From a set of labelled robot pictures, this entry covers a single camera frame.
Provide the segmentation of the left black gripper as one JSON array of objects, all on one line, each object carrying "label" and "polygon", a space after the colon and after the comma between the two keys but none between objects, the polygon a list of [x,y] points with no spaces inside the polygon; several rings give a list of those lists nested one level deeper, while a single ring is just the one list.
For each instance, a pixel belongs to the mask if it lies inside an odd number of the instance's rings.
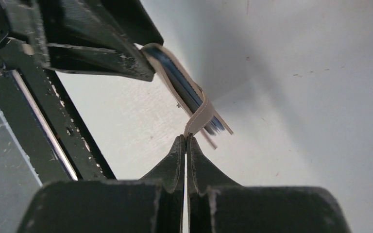
[{"label": "left black gripper", "polygon": [[21,52],[46,69],[152,81],[155,71],[140,54],[55,43],[48,46],[45,20],[49,14],[48,0],[0,0],[0,50],[15,42]]}]

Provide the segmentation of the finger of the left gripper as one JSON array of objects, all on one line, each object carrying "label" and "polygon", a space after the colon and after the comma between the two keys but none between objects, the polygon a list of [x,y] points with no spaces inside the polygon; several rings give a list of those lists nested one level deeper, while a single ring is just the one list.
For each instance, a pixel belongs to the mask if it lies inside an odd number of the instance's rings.
[{"label": "finger of the left gripper", "polygon": [[40,0],[50,46],[84,47],[117,53],[164,38],[138,0]]}]

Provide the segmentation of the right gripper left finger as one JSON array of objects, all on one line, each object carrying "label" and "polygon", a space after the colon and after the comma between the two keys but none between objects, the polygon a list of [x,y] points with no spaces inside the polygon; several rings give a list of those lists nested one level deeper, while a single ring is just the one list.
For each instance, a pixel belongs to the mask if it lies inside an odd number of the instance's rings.
[{"label": "right gripper left finger", "polygon": [[180,233],[185,138],[138,180],[58,181],[32,199],[19,233]]}]

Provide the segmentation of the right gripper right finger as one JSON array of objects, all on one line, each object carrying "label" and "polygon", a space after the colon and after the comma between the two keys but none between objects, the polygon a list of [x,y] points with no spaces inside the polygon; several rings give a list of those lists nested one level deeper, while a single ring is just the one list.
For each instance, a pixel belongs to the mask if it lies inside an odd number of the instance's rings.
[{"label": "right gripper right finger", "polygon": [[337,200],[317,186],[243,186],[186,139],[192,233],[348,233]]}]

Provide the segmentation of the beige leather card holder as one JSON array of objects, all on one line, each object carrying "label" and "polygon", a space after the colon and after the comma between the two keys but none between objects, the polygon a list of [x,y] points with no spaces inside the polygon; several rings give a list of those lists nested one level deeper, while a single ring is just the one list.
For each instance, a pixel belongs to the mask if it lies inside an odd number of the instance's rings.
[{"label": "beige leather card holder", "polygon": [[194,82],[170,50],[157,43],[150,43],[143,46],[141,51],[180,107],[188,115],[189,120],[184,129],[185,137],[201,133],[212,149],[215,150],[217,145],[210,136],[218,135],[223,131],[227,131],[230,135],[234,134],[215,110],[206,93]]}]

